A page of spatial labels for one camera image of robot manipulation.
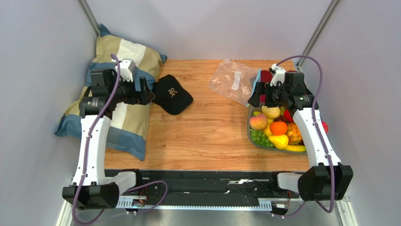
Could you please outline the clear zip top bag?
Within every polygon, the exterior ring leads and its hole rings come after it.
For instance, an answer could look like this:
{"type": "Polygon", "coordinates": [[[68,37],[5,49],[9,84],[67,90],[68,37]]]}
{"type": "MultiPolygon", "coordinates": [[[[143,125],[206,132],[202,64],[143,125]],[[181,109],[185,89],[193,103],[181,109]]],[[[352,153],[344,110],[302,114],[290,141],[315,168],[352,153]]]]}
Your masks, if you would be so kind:
{"type": "Polygon", "coordinates": [[[260,77],[260,69],[224,59],[209,79],[209,88],[227,99],[249,107],[248,100],[260,77]]]}

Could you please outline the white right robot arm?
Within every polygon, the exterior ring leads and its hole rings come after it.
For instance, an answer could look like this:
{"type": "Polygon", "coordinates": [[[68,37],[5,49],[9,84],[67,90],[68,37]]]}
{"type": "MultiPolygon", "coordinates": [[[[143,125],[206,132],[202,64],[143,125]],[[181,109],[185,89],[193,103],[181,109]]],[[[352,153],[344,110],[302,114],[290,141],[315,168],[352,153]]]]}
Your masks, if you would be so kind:
{"type": "Polygon", "coordinates": [[[290,190],[303,201],[342,200],[353,178],[353,170],[343,165],[324,131],[316,96],[304,83],[301,72],[285,72],[279,81],[257,81],[248,103],[260,106],[283,106],[300,130],[309,160],[309,170],[303,174],[289,171],[273,173],[275,190],[290,190]]]}

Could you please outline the pink peach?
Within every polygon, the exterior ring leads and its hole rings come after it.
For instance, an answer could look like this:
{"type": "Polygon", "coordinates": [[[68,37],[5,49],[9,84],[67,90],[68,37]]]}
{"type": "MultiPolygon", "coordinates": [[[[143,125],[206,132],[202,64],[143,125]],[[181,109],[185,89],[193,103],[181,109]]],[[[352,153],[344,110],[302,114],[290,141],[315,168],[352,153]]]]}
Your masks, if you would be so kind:
{"type": "Polygon", "coordinates": [[[263,130],[267,124],[267,117],[264,114],[259,114],[249,119],[249,125],[254,130],[263,130]]]}

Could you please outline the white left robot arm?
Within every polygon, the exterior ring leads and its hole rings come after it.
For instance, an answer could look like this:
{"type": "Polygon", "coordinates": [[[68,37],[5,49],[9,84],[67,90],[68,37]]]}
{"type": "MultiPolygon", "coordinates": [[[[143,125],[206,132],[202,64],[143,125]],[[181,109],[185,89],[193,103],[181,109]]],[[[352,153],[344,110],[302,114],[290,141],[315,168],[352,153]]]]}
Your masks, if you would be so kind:
{"type": "Polygon", "coordinates": [[[90,74],[93,84],[79,103],[81,146],[72,185],[64,187],[62,197],[78,210],[113,209],[119,196],[136,186],[136,169],[123,170],[111,179],[104,171],[105,149],[112,115],[117,104],[147,105],[154,99],[146,78],[139,78],[140,90],[133,80],[124,79],[114,69],[96,69],[90,74]]]}

